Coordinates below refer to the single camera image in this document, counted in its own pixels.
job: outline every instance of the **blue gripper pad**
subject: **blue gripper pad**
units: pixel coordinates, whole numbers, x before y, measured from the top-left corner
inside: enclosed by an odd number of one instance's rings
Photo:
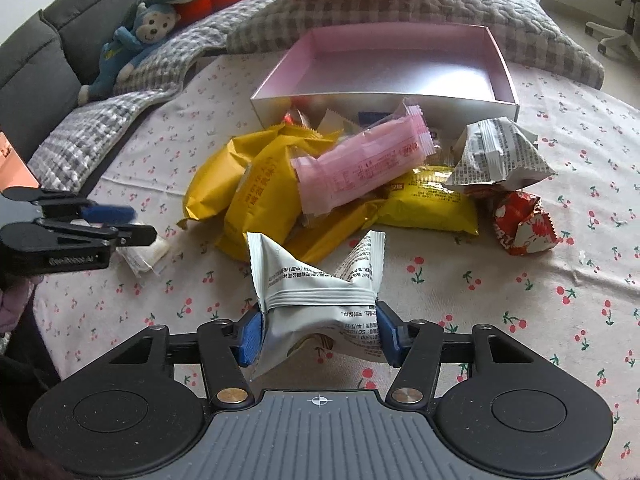
[[[393,368],[399,368],[409,353],[409,347],[402,346],[398,334],[398,326],[378,306],[376,307],[376,319],[378,320],[378,333],[382,343],[382,353],[385,355],[386,362]]]
[[[94,204],[82,208],[82,219],[89,224],[128,224],[136,219],[136,210],[128,205]]]
[[[242,341],[235,352],[236,362],[241,367],[252,364],[260,353],[262,346],[262,313],[255,314],[249,323],[244,326]]]

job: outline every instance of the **gray checkered blanket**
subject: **gray checkered blanket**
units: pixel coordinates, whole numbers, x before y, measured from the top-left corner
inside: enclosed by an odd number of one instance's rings
[[[601,88],[602,65],[539,0],[277,0],[226,38],[230,54],[291,47],[310,28],[365,22],[468,23],[491,30],[504,58]]]
[[[179,94],[198,57],[224,48],[229,32],[274,1],[242,0],[181,30],[117,85],[114,97],[71,112],[28,162],[42,187],[78,191],[136,117]]]

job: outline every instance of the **pink box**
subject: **pink box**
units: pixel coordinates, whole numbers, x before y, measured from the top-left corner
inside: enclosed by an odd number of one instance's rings
[[[264,127],[296,105],[316,123],[327,108],[393,112],[403,97],[422,107],[429,128],[457,138],[468,124],[515,121],[513,81],[486,27],[362,23],[314,28],[298,40],[252,96]]]

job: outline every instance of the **pink snack package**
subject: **pink snack package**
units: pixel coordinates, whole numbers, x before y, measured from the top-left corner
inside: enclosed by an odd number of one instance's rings
[[[292,159],[304,214],[327,214],[420,166],[436,152],[420,107],[402,109],[403,117],[376,124],[318,158]]]

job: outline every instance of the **cherry print tablecloth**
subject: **cherry print tablecloth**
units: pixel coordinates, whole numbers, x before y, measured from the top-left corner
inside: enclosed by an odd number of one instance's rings
[[[92,198],[135,206],[171,242],[172,256],[161,276],[144,280],[117,259],[108,270],[45,280],[34,309],[62,377],[146,325],[191,332],[219,316],[237,319],[255,301],[248,266],[214,248],[219,221],[186,232],[175,222],[199,165],[230,136],[260,129],[249,97],[278,59],[218,58],[139,127],[104,173]],[[530,191],[543,197],[562,243],[516,257],[489,225],[477,238],[384,228],[380,298],[405,319],[452,332],[495,324],[595,388],[615,422],[600,471],[633,476],[640,471],[640,113],[560,76],[510,69],[519,122],[539,134],[540,151],[558,171]],[[322,267],[335,269],[355,241]],[[464,365],[445,368],[441,390],[466,377]],[[254,386],[377,387],[384,395],[394,375],[308,345]],[[202,394],[199,368],[178,367],[176,380]]]

